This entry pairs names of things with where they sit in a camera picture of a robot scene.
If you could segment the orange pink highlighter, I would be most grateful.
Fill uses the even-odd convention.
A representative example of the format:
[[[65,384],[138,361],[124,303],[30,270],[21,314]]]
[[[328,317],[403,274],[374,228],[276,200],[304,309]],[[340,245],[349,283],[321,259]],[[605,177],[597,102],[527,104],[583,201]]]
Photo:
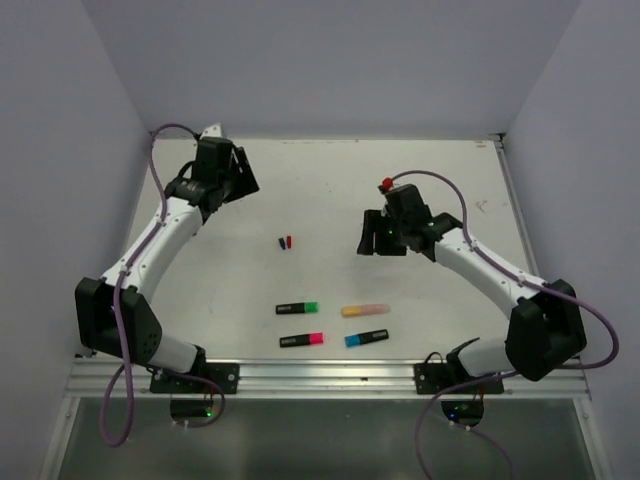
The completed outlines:
[[[387,314],[390,312],[390,310],[391,308],[388,304],[350,305],[341,308],[341,315],[344,318],[354,318]]]

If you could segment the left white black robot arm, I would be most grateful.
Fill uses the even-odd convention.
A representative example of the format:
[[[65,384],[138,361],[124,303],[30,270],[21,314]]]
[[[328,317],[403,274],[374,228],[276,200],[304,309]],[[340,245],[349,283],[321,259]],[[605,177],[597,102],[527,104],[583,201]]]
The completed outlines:
[[[168,267],[210,216],[258,189],[242,147],[201,135],[194,159],[166,185],[153,219],[125,255],[99,278],[78,283],[82,345],[131,364],[172,370],[182,390],[201,390],[208,379],[202,348],[164,333],[151,300]]]

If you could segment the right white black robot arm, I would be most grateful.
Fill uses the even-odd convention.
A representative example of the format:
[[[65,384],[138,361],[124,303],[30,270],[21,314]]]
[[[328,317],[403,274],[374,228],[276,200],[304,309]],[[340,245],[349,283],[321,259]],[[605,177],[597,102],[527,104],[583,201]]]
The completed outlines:
[[[379,191],[385,204],[365,211],[358,254],[421,254],[469,282],[508,321],[504,335],[473,338],[446,355],[451,389],[468,392],[482,377],[509,371],[539,381],[584,350],[586,334],[570,284],[548,283],[502,258],[486,261],[463,222],[449,213],[432,214],[413,184],[395,187],[385,180]]]

